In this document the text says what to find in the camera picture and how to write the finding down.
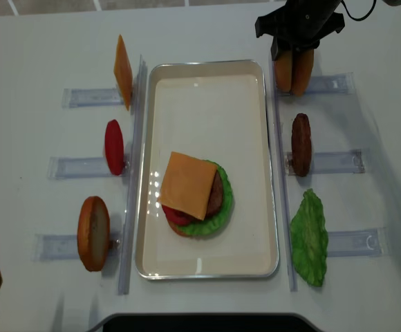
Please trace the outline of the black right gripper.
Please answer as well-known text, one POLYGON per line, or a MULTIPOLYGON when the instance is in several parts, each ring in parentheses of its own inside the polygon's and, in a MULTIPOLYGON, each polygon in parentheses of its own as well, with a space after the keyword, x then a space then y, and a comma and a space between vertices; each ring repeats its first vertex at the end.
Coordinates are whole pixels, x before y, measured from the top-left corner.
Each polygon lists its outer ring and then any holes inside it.
POLYGON ((287 0, 277 10, 258 17, 256 37, 273 37, 273 51, 316 49, 321 39, 345 27, 342 13, 335 12, 338 0, 287 0))

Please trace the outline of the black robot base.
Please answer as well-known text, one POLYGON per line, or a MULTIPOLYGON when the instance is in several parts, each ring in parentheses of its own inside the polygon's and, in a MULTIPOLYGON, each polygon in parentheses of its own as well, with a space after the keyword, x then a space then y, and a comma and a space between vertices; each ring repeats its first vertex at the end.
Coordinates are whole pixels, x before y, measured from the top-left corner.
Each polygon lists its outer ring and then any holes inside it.
POLYGON ((317 331, 301 317, 262 314, 117 315, 98 331, 317 331))

